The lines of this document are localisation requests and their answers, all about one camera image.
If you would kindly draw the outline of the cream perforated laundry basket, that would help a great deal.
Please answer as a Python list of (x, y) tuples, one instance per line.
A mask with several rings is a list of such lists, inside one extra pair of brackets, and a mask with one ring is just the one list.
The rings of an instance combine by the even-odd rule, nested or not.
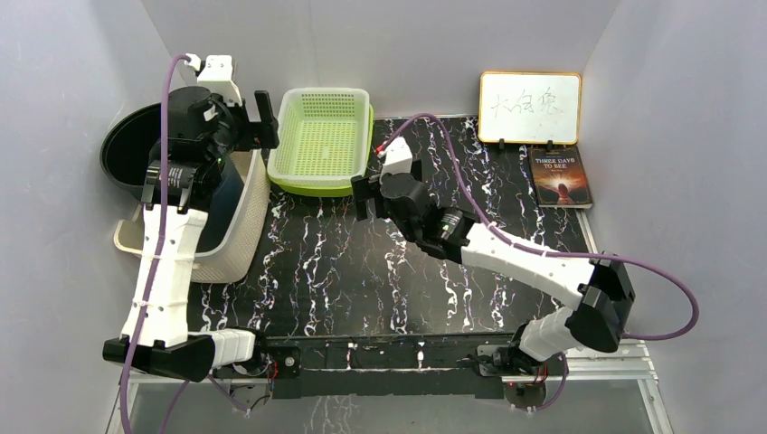
[[(244, 278), (258, 248), (266, 221), (270, 201), (270, 180), (261, 151), (234, 153), (232, 163), (225, 168), (236, 169), (243, 181), (241, 196), (232, 219), (223, 231), (219, 243), (202, 249), (199, 237), (198, 251), (194, 255), (187, 287), (194, 284), (229, 284)], [(144, 233), (144, 206), (140, 204), (130, 220), (118, 221), (113, 233), (114, 246), (127, 254), (142, 259)]]

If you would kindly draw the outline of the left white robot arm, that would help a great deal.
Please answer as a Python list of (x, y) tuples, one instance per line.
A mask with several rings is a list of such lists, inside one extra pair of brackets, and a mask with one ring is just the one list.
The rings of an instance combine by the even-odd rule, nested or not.
[(190, 287), (243, 278), (260, 242), (270, 200), (261, 153), (279, 139), (269, 93), (254, 97), (258, 121), (243, 104), (182, 87), (119, 121), (104, 140), (104, 174), (139, 202), (113, 241), (140, 261), (128, 318), (103, 346), (106, 361), (189, 382), (228, 365), (249, 376), (269, 368), (262, 332), (193, 332), (187, 322)]

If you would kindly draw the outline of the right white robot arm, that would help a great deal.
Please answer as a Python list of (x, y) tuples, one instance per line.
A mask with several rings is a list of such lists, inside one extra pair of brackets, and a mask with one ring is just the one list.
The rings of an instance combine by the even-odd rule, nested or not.
[(635, 293), (625, 267), (613, 259), (565, 258), (561, 252), (486, 227), (476, 214), (436, 204), (413, 172), (351, 179), (358, 220), (367, 203), (400, 234), (435, 259), (488, 269), (557, 299), (554, 313), (515, 331), (511, 344), (472, 355), (480, 366), (534, 373), (545, 361), (576, 347), (618, 350)]

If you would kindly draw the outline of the large dark blue bucket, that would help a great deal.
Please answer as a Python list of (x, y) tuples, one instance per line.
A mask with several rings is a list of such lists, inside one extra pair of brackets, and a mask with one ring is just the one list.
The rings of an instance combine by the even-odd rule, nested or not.
[[(100, 163), (113, 184), (141, 198), (146, 170), (159, 158), (160, 105), (145, 106), (123, 118), (102, 143)], [(223, 241), (235, 214), (243, 180), (228, 156), (223, 159), (222, 181), (215, 190), (208, 220), (196, 251), (207, 252)]]

